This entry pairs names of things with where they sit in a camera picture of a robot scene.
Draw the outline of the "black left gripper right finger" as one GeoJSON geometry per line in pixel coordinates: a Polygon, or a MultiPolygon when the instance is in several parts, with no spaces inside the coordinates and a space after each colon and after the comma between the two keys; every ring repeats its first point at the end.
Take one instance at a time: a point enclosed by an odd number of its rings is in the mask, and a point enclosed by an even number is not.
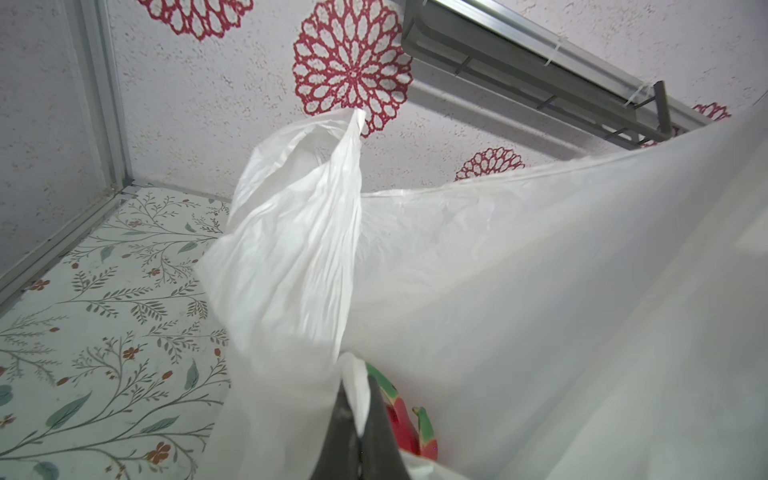
{"type": "Polygon", "coordinates": [[[360,440],[361,480],[410,480],[396,443],[386,404],[376,380],[367,377],[370,409],[360,440]]]}

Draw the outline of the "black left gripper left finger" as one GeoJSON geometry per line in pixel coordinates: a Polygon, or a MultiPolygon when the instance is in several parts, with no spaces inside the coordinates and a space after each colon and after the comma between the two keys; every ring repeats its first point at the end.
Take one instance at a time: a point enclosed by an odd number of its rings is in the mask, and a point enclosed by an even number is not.
{"type": "Polygon", "coordinates": [[[330,422],[310,480],[358,480],[360,441],[345,388],[339,386],[330,422]]]}

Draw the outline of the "white plastic bag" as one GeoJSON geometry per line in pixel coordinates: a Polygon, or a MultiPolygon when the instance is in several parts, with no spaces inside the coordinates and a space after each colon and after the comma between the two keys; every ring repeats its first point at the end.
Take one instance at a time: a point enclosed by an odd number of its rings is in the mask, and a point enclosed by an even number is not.
{"type": "Polygon", "coordinates": [[[363,193],[359,110],[258,144],[197,275],[230,345],[204,479],[310,479],[366,364],[410,479],[767,475],[767,106],[659,146],[363,193]]]}

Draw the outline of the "grey metal wall shelf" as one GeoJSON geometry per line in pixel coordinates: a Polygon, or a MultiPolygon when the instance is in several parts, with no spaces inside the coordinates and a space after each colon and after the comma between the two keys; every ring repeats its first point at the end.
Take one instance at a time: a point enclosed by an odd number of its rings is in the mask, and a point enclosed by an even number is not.
{"type": "Polygon", "coordinates": [[[673,136],[663,82],[625,80],[496,1],[408,1],[401,41],[431,66],[624,149],[673,136]]]}

